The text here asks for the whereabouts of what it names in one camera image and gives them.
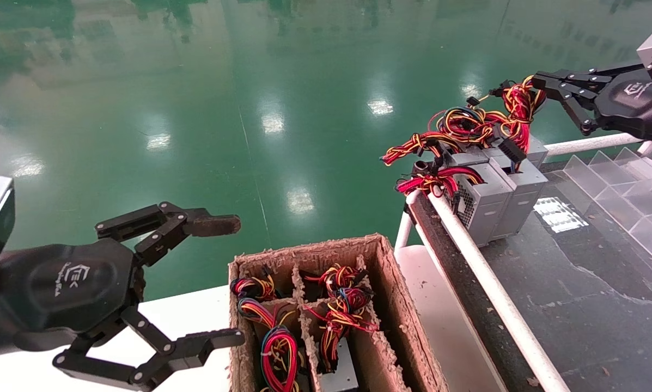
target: white pipe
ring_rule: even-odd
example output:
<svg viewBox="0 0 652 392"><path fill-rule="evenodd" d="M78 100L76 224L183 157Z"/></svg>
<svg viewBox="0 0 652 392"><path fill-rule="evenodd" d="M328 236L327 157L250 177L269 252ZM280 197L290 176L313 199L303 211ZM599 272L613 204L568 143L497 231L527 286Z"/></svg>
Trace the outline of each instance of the white pipe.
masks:
<svg viewBox="0 0 652 392"><path fill-rule="evenodd" d="M648 156L652 152L652 141L648 140L638 147L638 154L640 156Z"/></svg>
<svg viewBox="0 0 652 392"><path fill-rule="evenodd" d="M580 151L603 149L605 147L622 146L624 144L642 142L641 139L627 133L610 134L609 136L589 137L556 144L546 144L548 156L573 154Z"/></svg>
<svg viewBox="0 0 652 392"><path fill-rule="evenodd" d="M411 220L410 215L403 211L401 215L401 224L398 226L398 236L396 236L396 244L393 246L393 255L398 258L398 251L401 248L405 248L408 244L408 234L411 232L413 227L413 220Z"/></svg>
<svg viewBox="0 0 652 392"><path fill-rule="evenodd" d="M563 378L560 376L558 370L546 355L539 344L537 338L529 329L525 319L520 315L510 296L502 287L502 283L498 280L492 268L488 265L484 256L478 250L478 246L473 243L473 239L468 234L468 231L463 226L461 221L454 215L449 203L447 201L436 198L432 194L428 196L432 206L437 210L440 215L442 225L446 229L449 236L452 238L461 254L466 259L468 266L473 271L473 274L478 278L483 290L490 299L490 302L495 307L498 316L505 323L507 331L512 335L520 352L524 355L525 360L530 368L532 368L538 381L546 392L570 392L568 386L565 385Z"/></svg>

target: green epoxy floor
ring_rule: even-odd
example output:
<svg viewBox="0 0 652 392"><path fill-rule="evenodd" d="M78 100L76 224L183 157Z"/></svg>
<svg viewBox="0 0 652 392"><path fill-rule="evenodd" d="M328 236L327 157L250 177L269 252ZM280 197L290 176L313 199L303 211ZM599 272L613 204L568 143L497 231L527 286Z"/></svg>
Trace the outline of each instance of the green epoxy floor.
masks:
<svg viewBox="0 0 652 392"><path fill-rule="evenodd" d="M505 79L635 60L650 32L652 0L0 1L9 248L163 200L241 216L148 271L154 299L225 284L236 254L393 239L410 161L384 167L389 146ZM553 103L535 136L579 137Z"/></svg>

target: wire bundle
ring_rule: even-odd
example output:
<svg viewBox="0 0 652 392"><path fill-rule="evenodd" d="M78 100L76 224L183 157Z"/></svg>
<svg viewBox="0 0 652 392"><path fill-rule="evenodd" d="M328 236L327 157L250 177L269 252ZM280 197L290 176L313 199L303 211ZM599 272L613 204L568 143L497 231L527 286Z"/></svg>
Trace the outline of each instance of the wire bundle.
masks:
<svg viewBox="0 0 652 392"><path fill-rule="evenodd" d="M404 144L388 149L386 154L381 157L381 160L386 166L391 166L397 159L403 158L408 154L417 154L422 150L432 151L435 156L440 157L442 156L442 151L438 148L437 142L443 143L452 149L454 153L461 152L459 146L450 137L440 132L430 131L424 134L414 133L410 140Z"/></svg>
<svg viewBox="0 0 652 392"><path fill-rule="evenodd" d="M491 94L502 98L508 114L478 107ZM441 144L450 148L453 154L462 152L460 146L465 144L490 148L490 143L500 135L512 139L526 153L529 148L529 125L545 99L545 92L532 89L532 76L525 78L521 84L505 81L500 88L491 90L481 99L471 97L466 107L451 107L435 114L428 121L426 133L414 133L404 144L388 149L381 160L386 166L391 166L397 159L422 150L432 151L440 157L438 146Z"/></svg>
<svg viewBox="0 0 652 392"><path fill-rule="evenodd" d="M452 198L452 196L454 196L454 194L459 190L459 186L453 177L454 174L463 174L467 176L468 180L474 185L483 183L480 174L471 167L452 166L447 167L446 169L440 169L440 171L437 172L437 175L415 173L413 174L412 179L400 182L396 186L396 189L400 193L406 195L413 192L415 189L420 189L423 192L432 193L434 196L441 198L443 194L437 194L435 191L435 186L438 186L443 190L443 192L446 192L448 197Z"/></svg>
<svg viewBox="0 0 652 392"><path fill-rule="evenodd" d="M304 360L298 353L297 342L294 335L283 325L289 315L296 312L287 312L280 318L280 308L275 308L270 313L263 305L253 298L241 298L238 304L239 315L252 322L261 323L269 328L263 338L260 348L260 368L263 378L268 384L261 392L299 392L299 385L296 383L296 372L300 366L297 362L299 357L301 365Z"/></svg>
<svg viewBox="0 0 652 392"><path fill-rule="evenodd" d="M304 279L311 282L318 282L319 286L326 288L328 296L334 298L340 288L356 286L366 274L367 271L365 270L335 264L331 268L328 268L321 276L306 275Z"/></svg>
<svg viewBox="0 0 652 392"><path fill-rule="evenodd" d="M236 278L229 285L231 292L239 298L249 297L260 301L277 299L273 277L267 275L267 280L251 277Z"/></svg>
<svg viewBox="0 0 652 392"><path fill-rule="evenodd" d="M529 149L529 125L538 108L546 100L544 91L537 92L532 89L532 76L526 77L521 84L504 89L502 95L505 109L510 115L508 121L502 124L501 130L525 153Z"/></svg>
<svg viewBox="0 0 652 392"><path fill-rule="evenodd" d="M307 308L316 318L325 322L325 329L319 351L321 363L325 373L334 372L338 365L338 342L348 334L350 328L357 328L365 332L374 332L377 326L366 322L362 317L364 306L371 301L373 293L360 287L338 290L335 303L328 304L328 313L321 316L315 310Z"/></svg>

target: yellow wire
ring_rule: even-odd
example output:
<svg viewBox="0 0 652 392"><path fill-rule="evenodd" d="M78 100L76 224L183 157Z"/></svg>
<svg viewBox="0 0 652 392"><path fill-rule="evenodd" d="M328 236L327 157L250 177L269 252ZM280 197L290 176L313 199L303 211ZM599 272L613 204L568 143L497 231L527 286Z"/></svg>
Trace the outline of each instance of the yellow wire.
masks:
<svg viewBox="0 0 652 392"><path fill-rule="evenodd" d="M284 319L287 318L289 315L296 313L296 310L293 310L289 312L288 314L284 315L283 318L280 320L280 324L284 324Z"/></svg>

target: wire connector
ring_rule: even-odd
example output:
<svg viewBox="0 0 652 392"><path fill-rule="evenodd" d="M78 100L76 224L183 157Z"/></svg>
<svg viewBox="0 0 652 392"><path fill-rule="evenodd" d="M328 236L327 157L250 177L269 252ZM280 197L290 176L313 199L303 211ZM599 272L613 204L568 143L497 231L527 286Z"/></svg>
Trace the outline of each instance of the wire connector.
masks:
<svg viewBox="0 0 652 392"><path fill-rule="evenodd" d="M510 87L512 87L512 82L510 82L509 79L505 79L504 82L500 83L500 87L488 91L488 95L493 97L502 97L505 90L509 89Z"/></svg>
<svg viewBox="0 0 652 392"><path fill-rule="evenodd" d="M508 158L510 158L510 161L513 163L520 163L524 161L524 159L527 158L527 154L525 154L522 149L520 149L515 142L512 141L512 139L505 139L498 145L498 149L503 152Z"/></svg>
<svg viewBox="0 0 652 392"><path fill-rule="evenodd" d="M466 99L467 104L471 105L472 107L480 105L480 100L476 99L474 96L470 96Z"/></svg>

